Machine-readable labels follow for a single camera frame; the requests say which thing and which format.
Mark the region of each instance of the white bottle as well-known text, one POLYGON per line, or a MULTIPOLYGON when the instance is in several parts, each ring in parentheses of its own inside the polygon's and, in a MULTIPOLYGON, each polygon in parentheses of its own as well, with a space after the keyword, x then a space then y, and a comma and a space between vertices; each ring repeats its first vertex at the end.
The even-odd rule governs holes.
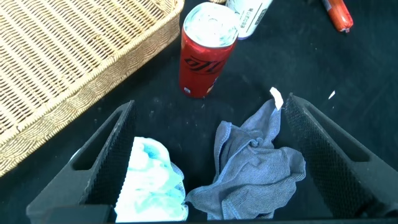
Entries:
POLYGON ((226 6, 239 17, 239 40, 253 34, 271 2, 272 0, 227 0, 226 6))

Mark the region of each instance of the can top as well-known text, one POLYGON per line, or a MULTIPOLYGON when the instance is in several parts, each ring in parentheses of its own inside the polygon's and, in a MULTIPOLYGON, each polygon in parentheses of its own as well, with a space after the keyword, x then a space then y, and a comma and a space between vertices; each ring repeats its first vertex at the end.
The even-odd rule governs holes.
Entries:
POLYGON ((194 7, 184 20, 185 33, 205 47, 227 47, 238 36, 238 18, 226 6, 204 2, 194 7))

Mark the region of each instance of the blue towel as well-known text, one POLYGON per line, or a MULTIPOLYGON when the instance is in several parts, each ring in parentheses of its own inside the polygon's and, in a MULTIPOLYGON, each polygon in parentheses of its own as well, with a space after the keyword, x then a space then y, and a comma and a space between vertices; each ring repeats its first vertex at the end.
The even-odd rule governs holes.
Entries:
POLYGON ((193 189, 185 200, 206 212, 208 220, 272 218, 293 196, 296 181, 305 178, 300 152, 274 149, 279 129, 274 100, 240 128, 222 121, 216 132, 213 183, 193 189))

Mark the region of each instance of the woven tray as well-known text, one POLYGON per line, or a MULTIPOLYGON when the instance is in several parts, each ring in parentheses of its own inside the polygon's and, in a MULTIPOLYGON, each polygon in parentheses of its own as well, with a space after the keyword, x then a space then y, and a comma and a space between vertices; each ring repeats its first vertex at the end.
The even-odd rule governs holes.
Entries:
POLYGON ((209 0, 209 1, 213 2, 213 3, 218 3, 218 4, 223 4, 226 2, 226 0, 209 0))
POLYGON ((0 176, 179 34, 183 0, 1 0, 0 176))

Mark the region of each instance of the dark table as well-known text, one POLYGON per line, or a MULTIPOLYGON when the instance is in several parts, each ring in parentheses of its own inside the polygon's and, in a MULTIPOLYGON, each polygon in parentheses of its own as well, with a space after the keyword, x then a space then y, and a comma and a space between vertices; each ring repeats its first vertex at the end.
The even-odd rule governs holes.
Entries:
MULTIPOLYGON (((200 2, 187 0, 182 20, 200 2)), ((354 27, 344 35, 320 1, 275 0, 254 35, 238 43, 211 94, 200 100, 178 88, 179 37, 0 178, 0 222, 28 223, 27 204, 131 99, 137 105, 137 135, 169 149, 185 174, 187 192, 213 180, 213 142, 220 121, 240 126, 271 98, 272 86, 284 97, 293 92, 312 102, 398 170, 398 2, 346 0, 346 5, 354 27), (336 95, 328 99, 333 91, 336 95)), ((330 216, 310 177, 275 213, 276 219, 330 216)), ((190 208, 189 220, 204 218, 190 208)))

